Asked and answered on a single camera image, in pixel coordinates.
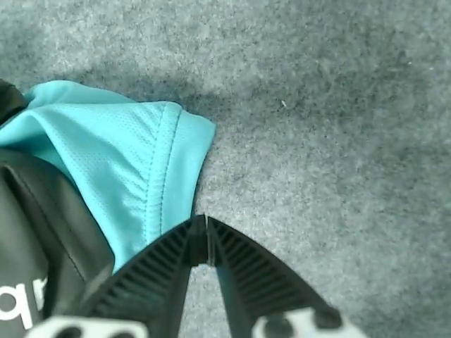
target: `white lettering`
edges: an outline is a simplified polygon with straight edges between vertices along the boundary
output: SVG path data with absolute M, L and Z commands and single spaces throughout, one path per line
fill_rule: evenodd
M 47 277 L 43 280 L 33 280 L 33 291 L 35 292 L 36 307 L 41 311 L 44 307 L 44 290 L 47 285 Z
M 16 300 L 16 305 L 10 311 L 3 311 L 0 309 L 0 320 L 12 320 L 20 315 L 23 327 L 26 330 L 31 329 L 33 322 L 31 319 L 30 307 L 28 306 L 25 284 L 17 284 L 16 288 L 0 287 L 0 297 L 4 294 L 12 296 Z

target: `teal shirt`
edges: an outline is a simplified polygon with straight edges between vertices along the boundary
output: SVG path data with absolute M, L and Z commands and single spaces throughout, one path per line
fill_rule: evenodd
M 24 96 L 28 107 L 0 128 L 0 146 L 72 180 L 113 249 L 115 271 L 191 216 L 213 123 L 172 102 L 137 103 L 69 81 Z

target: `seam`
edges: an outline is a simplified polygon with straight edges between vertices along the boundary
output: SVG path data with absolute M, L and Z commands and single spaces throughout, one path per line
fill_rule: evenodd
M 6 164 L 6 165 L 10 165 L 8 162 L 0 162 L 1 164 Z M 75 261 L 73 260 L 73 257 L 65 250 L 65 246 L 63 245 L 63 242 L 61 241 L 61 238 L 57 235 L 57 233 L 55 232 L 54 228 L 50 225 L 51 223 L 49 222 L 49 218 L 47 217 L 46 213 L 44 212 L 44 209 L 42 208 L 42 205 L 38 202 L 35 194 L 33 193 L 33 191 L 30 189 L 30 186 L 28 185 L 28 183 L 23 179 L 22 175 L 17 172 L 17 171 L 12 171 L 10 168 L 8 169 L 8 171 L 10 173 L 13 174 L 13 176 L 16 176 L 16 178 L 18 178 L 20 180 L 20 183 L 22 183 L 22 185 L 26 188 L 26 190 L 28 191 L 28 193 L 30 194 L 30 196 L 32 197 L 33 201 L 37 204 L 39 212 L 41 213 L 42 217 L 45 219 L 48 228 L 50 229 L 50 231 L 54 234 L 55 238 L 57 239 L 58 243 L 61 245 L 61 247 L 63 248 L 63 252 L 66 253 L 67 257 L 69 258 L 70 262 L 72 263 L 73 269 L 74 271 L 80 276 L 80 278 L 83 280 L 83 282 L 86 282 L 86 278 L 82 275 L 82 273 L 80 272 L 80 270 L 78 269 L 77 265 L 75 264 Z M 51 195 L 48 193 L 48 190 L 45 189 L 44 190 L 46 192 L 46 195 L 49 197 L 49 199 L 51 200 L 55 210 L 58 211 L 58 213 L 60 214 L 61 219 L 64 221 L 64 223 L 68 226 L 69 232 L 72 233 L 72 231 L 70 230 L 70 226 L 67 223 L 67 220 L 62 216 L 61 211 L 59 210 L 59 208 L 57 208 L 56 206 L 56 202 L 54 201 L 54 199 L 51 197 Z
M 171 149 L 169 150 L 168 161 L 166 162 L 166 169 L 164 170 L 163 189 L 161 191 L 161 197 L 160 197 L 160 236 L 163 234 L 163 198 L 164 198 L 164 193 L 166 191 L 166 178 L 168 177 L 169 162 L 171 161 L 172 150 L 173 150 L 174 141 L 175 141 L 175 134 L 178 129 L 178 122 L 180 121 L 181 115 L 182 115 L 182 109 L 180 109 L 178 116 L 177 116 L 177 122 L 175 123 L 175 128 L 174 128 L 173 135 L 172 135 Z
M 164 107 L 162 109 L 161 112 L 161 116 L 160 116 L 160 121 L 158 122 L 158 127 L 156 129 L 156 135 L 155 135 L 155 144 L 153 146 L 152 149 L 152 154 L 151 154 L 151 160 L 149 163 L 149 169 L 148 169 L 148 173 L 147 173 L 147 188 L 146 188 L 146 196 L 145 196 L 145 211 L 144 211 L 144 227 L 142 228 L 142 238 L 144 238 L 144 244 L 148 245 L 149 242 L 149 226 L 148 226 L 148 216 L 149 216 L 149 190 L 150 190 L 150 176 L 152 175 L 152 164 L 154 163 L 155 160 L 155 149 L 158 146 L 157 145 L 157 140 L 158 140 L 158 136 L 160 134 L 160 127 L 161 127 L 161 121 L 163 120 L 163 114 L 166 110 L 166 106 L 168 104 L 165 103 Z

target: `carpet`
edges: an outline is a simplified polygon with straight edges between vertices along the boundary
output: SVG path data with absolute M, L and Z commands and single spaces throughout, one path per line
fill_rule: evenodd
M 2 0 L 0 77 L 171 100 L 218 125 L 196 211 L 372 338 L 451 337 L 451 3 Z M 230 334 L 214 271 L 181 337 Z

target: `ribbed grip surface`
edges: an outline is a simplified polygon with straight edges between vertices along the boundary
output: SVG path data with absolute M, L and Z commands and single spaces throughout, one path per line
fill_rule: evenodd
M 90 297 L 79 315 L 137 320 L 150 337 L 177 337 L 193 256 L 190 242 L 199 241 L 202 229 L 205 218 L 198 216 L 150 244 Z
M 209 218 L 216 268 L 230 328 L 250 337 L 263 315 L 325 306 L 324 300 L 272 253 L 228 225 Z

